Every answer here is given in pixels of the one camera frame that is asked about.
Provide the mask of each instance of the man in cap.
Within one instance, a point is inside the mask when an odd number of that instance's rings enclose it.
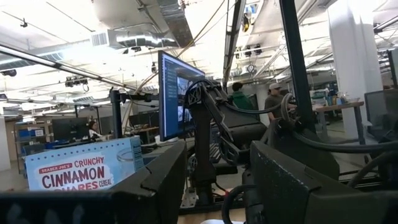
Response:
[[[282,102],[282,99],[284,98],[284,96],[282,96],[280,94],[280,85],[279,83],[272,83],[271,85],[269,85],[269,91],[270,91],[270,95],[267,97],[266,99],[266,103],[264,106],[264,109],[269,109],[271,107],[277,106]],[[287,105],[288,108],[296,108],[296,105]],[[282,112],[279,109],[276,109],[274,111],[271,111],[268,113],[268,117],[270,119],[270,121],[276,119],[276,118],[280,118],[282,117]]]

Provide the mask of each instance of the desk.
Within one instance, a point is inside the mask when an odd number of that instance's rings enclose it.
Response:
[[[333,110],[341,110],[347,108],[353,108],[355,114],[355,123],[356,129],[358,130],[358,139],[359,144],[365,144],[365,138],[363,133],[363,125],[362,125],[362,117],[360,106],[364,105],[363,102],[354,102],[354,103],[345,103],[342,105],[333,105],[333,106],[322,106],[318,108],[313,108],[314,112],[318,113],[318,120],[322,126],[322,139],[324,141],[329,141],[328,130],[326,128],[326,120],[325,120],[325,112],[333,111]]]

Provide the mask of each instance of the security camera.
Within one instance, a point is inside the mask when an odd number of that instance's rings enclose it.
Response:
[[[3,71],[3,72],[1,72],[1,75],[4,75],[4,76],[8,75],[10,77],[14,77],[17,75],[17,70],[12,69],[12,70]]]

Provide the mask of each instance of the metal bracket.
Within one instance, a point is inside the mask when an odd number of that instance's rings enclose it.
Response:
[[[193,208],[197,204],[197,194],[195,189],[187,188],[185,189],[184,196],[182,197],[182,202],[180,208]]]

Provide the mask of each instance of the green jacket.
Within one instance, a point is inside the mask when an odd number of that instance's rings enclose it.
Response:
[[[253,104],[251,104],[249,98],[245,96],[241,91],[235,91],[232,93],[234,104],[244,110],[254,110]]]

